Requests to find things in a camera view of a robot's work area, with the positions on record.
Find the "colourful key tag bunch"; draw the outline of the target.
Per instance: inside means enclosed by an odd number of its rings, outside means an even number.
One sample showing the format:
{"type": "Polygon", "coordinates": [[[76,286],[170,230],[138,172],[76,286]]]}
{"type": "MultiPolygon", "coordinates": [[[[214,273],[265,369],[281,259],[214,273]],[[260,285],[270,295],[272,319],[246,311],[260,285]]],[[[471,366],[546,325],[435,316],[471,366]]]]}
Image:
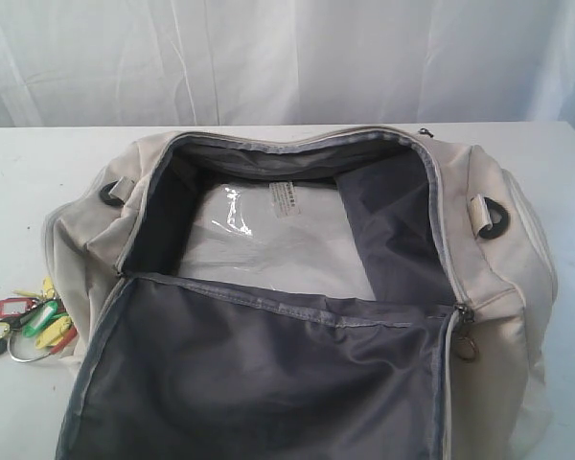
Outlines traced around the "colourful key tag bunch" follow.
{"type": "Polygon", "coordinates": [[[0,299],[0,356],[35,363],[57,356],[77,337],[74,321],[49,277],[38,292],[16,289],[12,297],[0,299]]]}

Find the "cream duffel bag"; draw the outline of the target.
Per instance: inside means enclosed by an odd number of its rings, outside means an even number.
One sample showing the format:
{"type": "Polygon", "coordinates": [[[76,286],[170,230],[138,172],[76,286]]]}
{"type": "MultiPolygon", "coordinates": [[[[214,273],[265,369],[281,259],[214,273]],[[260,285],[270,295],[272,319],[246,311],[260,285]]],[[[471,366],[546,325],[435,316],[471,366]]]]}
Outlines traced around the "cream duffel bag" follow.
{"type": "Polygon", "coordinates": [[[43,237],[79,334],[59,459],[521,459],[549,426],[556,272],[479,146],[387,126],[156,134],[43,237]],[[197,214],[229,184],[337,193],[372,298],[196,274],[197,214]]]}

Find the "white backdrop curtain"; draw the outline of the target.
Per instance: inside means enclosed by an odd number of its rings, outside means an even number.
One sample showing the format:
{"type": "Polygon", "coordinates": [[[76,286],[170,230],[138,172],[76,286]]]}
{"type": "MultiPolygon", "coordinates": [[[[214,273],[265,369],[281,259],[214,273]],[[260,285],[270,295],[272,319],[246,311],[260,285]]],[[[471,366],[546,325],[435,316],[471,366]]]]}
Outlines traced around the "white backdrop curtain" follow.
{"type": "Polygon", "coordinates": [[[575,1],[0,1],[0,127],[563,120],[575,1]]]}

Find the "clear plastic wrapped package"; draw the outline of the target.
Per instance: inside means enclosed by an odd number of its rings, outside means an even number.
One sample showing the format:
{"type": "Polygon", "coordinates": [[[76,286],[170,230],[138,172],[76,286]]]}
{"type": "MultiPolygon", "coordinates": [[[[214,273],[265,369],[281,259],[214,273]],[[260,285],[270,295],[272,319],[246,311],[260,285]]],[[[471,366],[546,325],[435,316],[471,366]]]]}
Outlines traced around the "clear plastic wrapped package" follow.
{"type": "Polygon", "coordinates": [[[178,274],[332,298],[374,297],[333,185],[211,187],[201,199],[178,274]]]}

